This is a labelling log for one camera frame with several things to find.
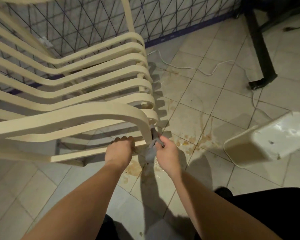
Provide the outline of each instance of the person's left arm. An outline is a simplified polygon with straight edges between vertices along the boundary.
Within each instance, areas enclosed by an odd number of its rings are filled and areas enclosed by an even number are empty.
[[[61,199],[21,240],[94,240],[119,178],[132,158],[133,137],[108,146],[105,165]]]

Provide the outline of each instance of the power cord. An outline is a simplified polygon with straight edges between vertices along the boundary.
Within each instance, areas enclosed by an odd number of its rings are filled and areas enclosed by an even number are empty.
[[[245,77],[247,78],[248,82],[251,82],[251,81],[249,80],[249,77],[247,76],[246,70],[245,70],[243,67],[241,67],[240,65],[236,64],[236,61],[234,61],[234,60],[227,60],[227,61],[220,62],[220,63],[216,64],[215,68],[213,69],[213,71],[212,71],[211,73],[206,73],[206,72],[200,70],[199,68],[195,68],[195,67],[177,67],[177,66],[174,66],[174,65],[172,65],[172,64],[169,64],[169,63],[167,63],[167,62],[165,62],[165,61],[163,60],[163,58],[162,58],[161,53],[160,53],[159,50],[154,50],[154,51],[148,53],[147,56],[148,56],[148,55],[151,55],[151,54],[154,53],[154,52],[158,52],[158,53],[159,53],[159,56],[160,56],[161,61],[162,61],[164,64],[166,64],[166,65],[172,66],[172,67],[177,68],[177,69],[195,69],[195,70],[198,70],[199,72],[201,72],[202,74],[204,74],[204,75],[206,75],[206,76],[211,76],[211,75],[213,75],[214,72],[216,71],[216,69],[218,68],[219,65],[224,64],[224,63],[228,63],[228,62],[232,62],[233,64],[235,64],[236,66],[238,66],[239,68],[241,68],[241,69],[244,70],[244,75],[245,75]],[[254,103],[254,101],[255,101],[255,99],[254,99],[255,92],[254,92],[253,90],[250,90],[250,91],[252,92],[252,104],[253,104],[253,107],[254,107],[255,109],[260,110],[262,113],[264,113],[268,118],[270,118],[270,119],[272,120],[272,118],[271,118],[265,111],[263,111],[263,110],[260,109],[260,108],[257,108],[256,104]]]
[[[283,29],[283,31],[284,32],[289,32],[289,31],[291,31],[291,30],[295,30],[295,29],[299,29],[300,27],[285,27],[284,29]]]

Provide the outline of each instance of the hand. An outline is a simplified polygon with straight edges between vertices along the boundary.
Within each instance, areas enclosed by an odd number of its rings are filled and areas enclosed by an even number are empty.
[[[166,171],[172,180],[181,176],[181,165],[179,161],[179,152],[176,144],[167,137],[159,135],[160,140],[164,143],[164,148],[156,142],[157,161],[160,167]]]
[[[105,164],[118,166],[123,172],[132,159],[132,149],[135,147],[134,138],[132,136],[117,137],[111,143],[105,152]]]

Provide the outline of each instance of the overturned white bucket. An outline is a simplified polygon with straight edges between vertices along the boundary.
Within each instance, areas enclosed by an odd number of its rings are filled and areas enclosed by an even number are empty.
[[[300,148],[300,112],[289,112],[227,140],[223,149],[240,168],[280,160]]]

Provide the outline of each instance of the black cable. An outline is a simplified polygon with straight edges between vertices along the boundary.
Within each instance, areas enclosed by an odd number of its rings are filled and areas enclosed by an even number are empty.
[[[300,27],[285,27],[283,29],[284,32],[288,32],[288,31],[291,31],[291,30],[295,30],[295,29],[299,29]]]

